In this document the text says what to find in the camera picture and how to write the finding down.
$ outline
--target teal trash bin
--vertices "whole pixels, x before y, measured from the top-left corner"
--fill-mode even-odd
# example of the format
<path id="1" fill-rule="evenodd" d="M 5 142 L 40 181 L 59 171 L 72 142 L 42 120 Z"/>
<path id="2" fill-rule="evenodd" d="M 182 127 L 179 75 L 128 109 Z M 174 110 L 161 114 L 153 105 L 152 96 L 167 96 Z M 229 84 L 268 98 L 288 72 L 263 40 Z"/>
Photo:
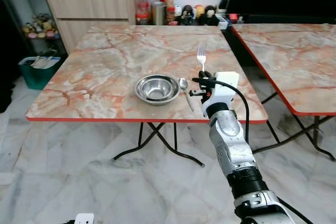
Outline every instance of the teal trash bin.
<path id="1" fill-rule="evenodd" d="M 40 69 L 31 66 L 35 59 L 36 57 L 26 57 L 18 65 L 27 86 L 30 89 L 42 90 L 62 65 L 63 61 L 60 57 L 53 57 L 51 61 L 57 61 L 54 65 L 46 69 Z"/>

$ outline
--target marble floor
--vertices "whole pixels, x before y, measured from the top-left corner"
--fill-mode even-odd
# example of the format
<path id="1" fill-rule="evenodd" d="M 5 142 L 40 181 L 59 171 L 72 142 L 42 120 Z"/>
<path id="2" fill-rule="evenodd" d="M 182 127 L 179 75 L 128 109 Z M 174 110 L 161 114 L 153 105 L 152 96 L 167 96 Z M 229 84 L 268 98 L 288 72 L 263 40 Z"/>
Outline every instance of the marble floor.
<path id="1" fill-rule="evenodd" d="M 246 74 L 260 99 L 273 92 L 256 69 Z M 95 223 L 239 223 L 207 125 L 177 125 L 179 150 L 199 158 L 204 168 L 173 155 L 157 137 L 112 162 L 136 145 L 139 123 L 28 122 L 25 112 L 37 94 L 19 79 L 12 104 L 0 114 L 0 223 L 58 224 L 79 212 L 93 212 Z M 299 130 L 280 100 L 265 108 L 280 137 Z M 321 130 L 320 145 L 336 155 L 335 118 Z M 149 132 L 146 126 L 143 134 Z M 161 132 L 172 139 L 172 125 Z M 265 124 L 252 125 L 250 143 L 257 148 L 274 139 Z M 336 223 L 336 164 L 305 136 L 255 157 L 279 197 L 314 223 Z"/>

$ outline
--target wooden cabinet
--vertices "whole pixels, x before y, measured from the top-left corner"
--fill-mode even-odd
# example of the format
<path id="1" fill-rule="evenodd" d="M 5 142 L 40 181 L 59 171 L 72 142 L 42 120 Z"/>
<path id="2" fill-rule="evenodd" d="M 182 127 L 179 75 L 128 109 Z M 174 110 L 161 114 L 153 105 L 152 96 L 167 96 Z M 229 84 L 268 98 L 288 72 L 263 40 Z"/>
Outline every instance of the wooden cabinet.
<path id="1" fill-rule="evenodd" d="M 135 25 L 135 0 L 47 1 L 68 54 L 93 25 Z"/>

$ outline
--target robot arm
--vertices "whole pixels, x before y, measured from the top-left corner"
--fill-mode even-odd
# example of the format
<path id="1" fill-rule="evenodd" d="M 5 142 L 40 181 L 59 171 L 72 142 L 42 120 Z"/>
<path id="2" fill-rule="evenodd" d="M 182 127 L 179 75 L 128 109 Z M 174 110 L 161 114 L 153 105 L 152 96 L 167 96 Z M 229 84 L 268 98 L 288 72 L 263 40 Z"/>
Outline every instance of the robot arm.
<path id="1" fill-rule="evenodd" d="M 237 87 L 239 75 L 218 72 L 212 77 L 199 72 L 199 77 L 217 80 Z M 244 130 L 229 106 L 235 92 L 220 84 L 204 85 L 190 95 L 201 95 L 204 116 L 210 119 L 209 136 L 216 148 L 219 165 L 235 198 L 235 214 L 242 224 L 295 224 L 287 210 L 270 191 L 258 170 L 252 150 L 244 139 Z"/>

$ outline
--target fork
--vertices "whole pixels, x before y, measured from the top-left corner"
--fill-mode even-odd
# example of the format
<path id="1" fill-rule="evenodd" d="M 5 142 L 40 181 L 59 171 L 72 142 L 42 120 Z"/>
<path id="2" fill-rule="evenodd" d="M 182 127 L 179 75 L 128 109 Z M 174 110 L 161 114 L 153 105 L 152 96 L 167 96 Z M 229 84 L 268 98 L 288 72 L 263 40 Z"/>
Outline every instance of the fork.
<path id="1" fill-rule="evenodd" d="M 206 61 L 205 47 L 206 47 L 206 45 L 204 43 L 199 43 L 198 44 L 198 49 L 197 49 L 197 60 L 199 61 L 199 63 L 202 64 L 202 71 L 203 72 L 204 72 L 204 63 Z"/>

